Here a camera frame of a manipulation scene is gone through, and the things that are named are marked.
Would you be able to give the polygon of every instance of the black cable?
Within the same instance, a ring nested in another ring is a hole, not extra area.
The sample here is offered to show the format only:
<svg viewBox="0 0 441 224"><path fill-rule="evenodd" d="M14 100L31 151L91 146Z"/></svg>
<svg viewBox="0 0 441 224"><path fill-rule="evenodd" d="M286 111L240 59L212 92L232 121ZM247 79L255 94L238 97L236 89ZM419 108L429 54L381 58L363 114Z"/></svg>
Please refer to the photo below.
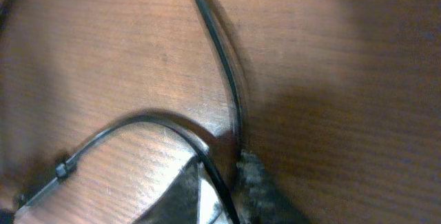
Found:
<svg viewBox="0 0 441 224"><path fill-rule="evenodd" d="M0 7L0 30L4 29L4 25L6 23L6 17L10 10L10 6L13 0L3 0L3 4ZM216 51L219 55L220 62L223 65L223 69L225 71L225 76L227 77L232 98L234 101L234 105L236 108L236 118L233 123L233 132L236 140L238 141L239 150L242 145L242 128L243 128L243 116L242 109L240 107L240 99L238 95L238 88L236 82L234 80L234 73L232 70L232 66L228 61L227 53L221 43L219 31L216 25L216 22L211 15L211 10L206 2L206 0L195 0L205 25L209 31L210 37L212 38L213 44L216 47ZM20 194L17 201L21 207L31 204L33 201L37 200L39 197L45 194L50 188L55 185L58 185L62 180L65 180L71 172L75 170L75 167L78 163L78 160L81 158L81 155L85 154L90 148L94 147L99 141L101 141L105 136L114 132L115 130L124 127L133 123L155 123L158 125L162 125L167 127L177 133L180 137L182 137L195 151L200 160L202 161L205 169L209 177L218 192L218 195L229 214L233 223L240 223L236 208L234 207L233 200L229 193L228 187L223 181L222 177L219 174L216 166L213 164L212 160L202 151L202 149L196 144L197 140L195 136L188 130L186 130L181 125L168 120L161 118L159 116L148 115L148 114L140 114L136 116L131 116L126 119L122 119L117 121L113 125L110 125L108 128L100 131L98 134L94 135L89 141L84 143L84 145L71 157L64 160L62 163L56 165L53 171L49 173L49 180L43 184L41 187L33 187L27 194Z"/></svg>

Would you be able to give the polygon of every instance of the black cord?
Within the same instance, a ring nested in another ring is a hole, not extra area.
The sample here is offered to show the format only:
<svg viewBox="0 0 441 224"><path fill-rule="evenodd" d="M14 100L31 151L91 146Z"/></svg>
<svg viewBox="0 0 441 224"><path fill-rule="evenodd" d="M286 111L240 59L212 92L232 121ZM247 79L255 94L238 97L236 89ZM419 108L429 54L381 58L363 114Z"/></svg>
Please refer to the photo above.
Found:
<svg viewBox="0 0 441 224"><path fill-rule="evenodd" d="M3 4L0 7L0 28L4 30L4 25L6 23L6 17L10 11L10 6L13 0L4 0ZM232 70L232 66L228 61L227 53L221 43L221 38L219 35L219 31L216 25L216 22L211 14L211 10L206 2L206 0L195 0L198 9L201 12L202 18L205 22L205 25L209 31L210 37L212 38L213 44L216 47L216 51L219 55L220 62L223 65L223 69L225 71L225 76L227 77L229 87L232 93L232 98L235 105L235 119L233 123L233 132L236 140L238 141L239 149L241 149L242 145L242 128L243 128L243 116L242 109L240 107L240 99L238 95L238 88L236 82L234 80L234 73ZM28 194L20 194L18 198L19 205L21 207L31 204L31 202L35 201L37 198L41 197L45 192L47 192L52 186L55 186L59 183L59 181L65 180L69 174L75 170L78 160L81 158L83 154L85 154L90 148L94 147L99 143L105 136L114 132L115 130L124 127L133 123L155 123L158 125L162 125L167 127L181 136L192 149L195 151L197 156L202 161L205 169L209 177L211 178L216 191L219 194L219 197L229 214L232 222L237 224L240 223L239 217L237 215L236 208L234 207L233 200L229 193L228 187L223 181L222 177L219 174L216 166L213 164L212 160L203 152L203 150L197 145L198 141L195 139L194 134L190 131L186 130L181 125L164 119L159 116L154 116L150 114L140 114L136 116L131 116L126 119L122 119L117 121L113 125L110 125L108 128L100 131L96 135L94 135L89 141L84 143L84 145L71 157L64 160L64 162L58 164L54 169L54 174L49 176L49 181L47 184L42 185L41 187L35 187Z"/></svg>

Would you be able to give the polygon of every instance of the cable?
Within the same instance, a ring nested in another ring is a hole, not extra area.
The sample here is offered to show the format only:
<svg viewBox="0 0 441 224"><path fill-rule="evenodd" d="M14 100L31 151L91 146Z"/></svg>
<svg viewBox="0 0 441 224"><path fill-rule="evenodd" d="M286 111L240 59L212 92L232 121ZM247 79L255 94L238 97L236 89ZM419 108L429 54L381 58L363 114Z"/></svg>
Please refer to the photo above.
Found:
<svg viewBox="0 0 441 224"><path fill-rule="evenodd" d="M10 6L13 0L4 0L3 4L0 7L0 30L4 30L4 25L6 23L6 17L10 10ZM231 90L233 102L235 105L235 119L233 119L233 133L237 140L239 151L242 146L242 129L243 129L243 115L242 108L240 107L240 99L238 94L238 88L236 82L234 80L234 73L232 70L232 66L228 61L227 53L221 43L219 31L216 25L216 22L211 15L211 10L206 2L206 0L195 0L198 9L200 10L201 16L205 22L205 26L207 27L210 37L212 38L213 44L216 47L216 51L219 55L220 62L223 65L223 69L225 71L225 76L227 77L227 81L229 83L229 87ZM114 132L115 130L122 128L126 125L133 123L155 123L158 125L162 125L167 127L177 133L180 137L186 141L190 147L195 151L199 159L202 161L205 169L209 177L216 188L216 191L219 194L219 197L224 205L225 210L229 214L230 219L233 223L240 223L239 217L237 215L236 208L234 207L233 200L229 193L228 187L223 181L222 177L219 174L216 166L212 162L212 160L203 152L203 150L197 145L200 143L198 139L195 138L195 135L192 134L189 130L186 130L181 125L164 119L159 116L154 116L150 114L139 114L135 116L128 117L126 119L121 119L116 123L110 125L108 128L100 131L96 135L94 135L89 141L85 142L81 148L72 154L66 160L63 160L60 164L56 165L53 171L49 171L49 179L43 185L39 185L38 187L33 187L29 192L25 194L20 194L17 202L21 207L25 207L27 205L31 205L32 202L43 196L46 192L48 192L52 187L58 185L61 181L66 180L69 177L70 173L73 172L76 168L76 165L83 154L85 154L90 148L94 147L101 141L104 137Z"/></svg>

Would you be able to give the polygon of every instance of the wooden table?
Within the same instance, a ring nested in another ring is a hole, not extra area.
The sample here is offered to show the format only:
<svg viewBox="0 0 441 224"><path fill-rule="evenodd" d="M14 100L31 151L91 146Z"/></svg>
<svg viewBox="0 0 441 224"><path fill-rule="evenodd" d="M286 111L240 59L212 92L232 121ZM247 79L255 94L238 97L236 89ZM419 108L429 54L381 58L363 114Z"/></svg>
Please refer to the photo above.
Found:
<svg viewBox="0 0 441 224"><path fill-rule="evenodd" d="M441 221L441 0L218 2L245 68L249 148L312 223ZM137 110L220 137L229 175L231 104L193 0L18 0L0 46L5 197ZM128 223L191 155L130 126L19 223Z"/></svg>

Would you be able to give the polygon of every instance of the wood grain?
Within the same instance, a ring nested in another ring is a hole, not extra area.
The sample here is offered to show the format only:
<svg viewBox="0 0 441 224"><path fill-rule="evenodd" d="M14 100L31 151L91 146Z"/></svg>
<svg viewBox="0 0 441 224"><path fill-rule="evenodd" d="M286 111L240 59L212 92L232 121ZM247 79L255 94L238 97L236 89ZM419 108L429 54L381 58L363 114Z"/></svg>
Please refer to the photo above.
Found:
<svg viewBox="0 0 441 224"><path fill-rule="evenodd" d="M313 223L441 221L440 0L218 2L246 61L249 148ZM5 32L6 178L144 109L222 137L228 175L230 103L193 0L18 0ZM121 131L20 223L130 222L191 156L174 139Z"/></svg>

